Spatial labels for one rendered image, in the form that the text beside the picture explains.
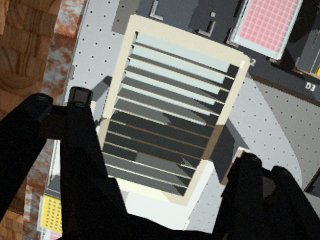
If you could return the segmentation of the dark grey rectangular pad with rg label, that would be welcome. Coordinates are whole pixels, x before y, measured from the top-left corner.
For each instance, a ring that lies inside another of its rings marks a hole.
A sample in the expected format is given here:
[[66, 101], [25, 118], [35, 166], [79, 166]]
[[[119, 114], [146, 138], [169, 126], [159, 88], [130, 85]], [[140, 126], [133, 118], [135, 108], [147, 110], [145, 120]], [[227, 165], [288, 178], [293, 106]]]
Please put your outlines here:
[[320, 171], [307, 188], [306, 193], [320, 198]]

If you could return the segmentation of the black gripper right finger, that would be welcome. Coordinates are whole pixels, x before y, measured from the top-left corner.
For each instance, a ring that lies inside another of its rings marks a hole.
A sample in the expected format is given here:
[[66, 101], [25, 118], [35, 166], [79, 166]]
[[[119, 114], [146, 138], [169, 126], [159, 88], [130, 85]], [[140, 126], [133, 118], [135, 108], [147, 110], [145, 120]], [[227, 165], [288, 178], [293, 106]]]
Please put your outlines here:
[[293, 175], [263, 168], [250, 151], [228, 118], [211, 154], [226, 186], [212, 233], [221, 240], [320, 240], [320, 218]]

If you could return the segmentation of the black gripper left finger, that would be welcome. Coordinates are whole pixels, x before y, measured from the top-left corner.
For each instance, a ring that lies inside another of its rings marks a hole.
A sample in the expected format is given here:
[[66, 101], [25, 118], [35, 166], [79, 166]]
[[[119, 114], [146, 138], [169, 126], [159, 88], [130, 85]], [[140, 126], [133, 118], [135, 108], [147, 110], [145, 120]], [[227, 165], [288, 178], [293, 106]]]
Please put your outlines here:
[[96, 131], [111, 80], [107, 75], [92, 91], [71, 87], [67, 106], [31, 94], [0, 121], [0, 222], [47, 139], [54, 139], [60, 140], [62, 236], [77, 229], [78, 240], [139, 240]]

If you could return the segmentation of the white well plate with pink wells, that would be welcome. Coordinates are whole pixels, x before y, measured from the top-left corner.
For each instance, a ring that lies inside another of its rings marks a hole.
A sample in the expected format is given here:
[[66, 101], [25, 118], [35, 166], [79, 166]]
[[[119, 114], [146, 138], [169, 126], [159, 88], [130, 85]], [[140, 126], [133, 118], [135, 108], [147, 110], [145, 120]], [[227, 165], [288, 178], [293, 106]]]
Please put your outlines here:
[[245, 0], [230, 41], [280, 60], [303, 0]]

